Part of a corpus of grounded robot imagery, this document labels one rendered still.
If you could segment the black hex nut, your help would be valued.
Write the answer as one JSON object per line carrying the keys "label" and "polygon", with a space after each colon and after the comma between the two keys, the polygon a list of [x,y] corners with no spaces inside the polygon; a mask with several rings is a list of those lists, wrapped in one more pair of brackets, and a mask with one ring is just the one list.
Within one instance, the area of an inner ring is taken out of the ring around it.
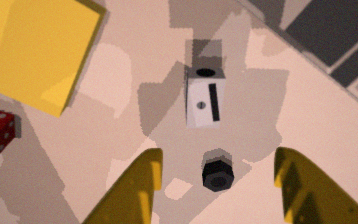
{"label": "black hex nut", "polygon": [[213,192],[230,189],[234,181],[232,167],[221,160],[207,163],[203,169],[202,180],[203,186]]}

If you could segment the yellow square pad of sticky notes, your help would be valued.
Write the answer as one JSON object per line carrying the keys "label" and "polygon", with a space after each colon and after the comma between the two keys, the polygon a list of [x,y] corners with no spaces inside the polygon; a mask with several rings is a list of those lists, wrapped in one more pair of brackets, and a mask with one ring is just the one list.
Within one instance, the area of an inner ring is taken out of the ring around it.
{"label": "yellow square pad of sticky notes", "polygon": [[92,0],[0,0],[0,93],[59,118],[106,11]]}

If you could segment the white rack of bins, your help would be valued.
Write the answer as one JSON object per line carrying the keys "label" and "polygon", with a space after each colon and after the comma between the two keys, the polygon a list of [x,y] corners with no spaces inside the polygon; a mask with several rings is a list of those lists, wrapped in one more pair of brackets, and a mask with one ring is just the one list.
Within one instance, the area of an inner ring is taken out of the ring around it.
{"label": "white rack of bins", "polygon": [[358,100],[358,0],[235,1]]}

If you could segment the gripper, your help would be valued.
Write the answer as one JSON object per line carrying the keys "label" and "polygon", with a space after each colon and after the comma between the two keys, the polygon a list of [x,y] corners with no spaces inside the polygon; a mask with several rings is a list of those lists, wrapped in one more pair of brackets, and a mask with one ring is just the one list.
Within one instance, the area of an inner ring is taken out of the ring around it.
{"label": "gripper", "polygon": [[[143,151],[120,175],[82,224],[151,224],[154,190],[161,190],[163,151]],[[290,224],[358,224],[358,203],[299,151],[278,147],[274,186],[282,190]]]}

